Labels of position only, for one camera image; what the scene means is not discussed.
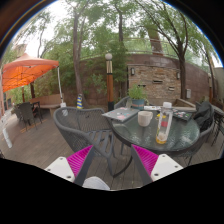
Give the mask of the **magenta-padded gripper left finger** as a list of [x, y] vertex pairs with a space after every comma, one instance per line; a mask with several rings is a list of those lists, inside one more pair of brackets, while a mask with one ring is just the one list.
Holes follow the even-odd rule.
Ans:
[[87, 146], [69, 157], [58, 157], [46, 171], [81, 186], [94, 156], [94, 147]]

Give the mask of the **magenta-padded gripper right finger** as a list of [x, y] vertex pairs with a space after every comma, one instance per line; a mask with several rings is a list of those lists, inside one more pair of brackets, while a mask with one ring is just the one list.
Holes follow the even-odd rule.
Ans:
[[143, 185], [152, 183], [182, 169], [182, 166], [167, 154], [157, 155], [137, 145], [131, 145], [131, 154]]

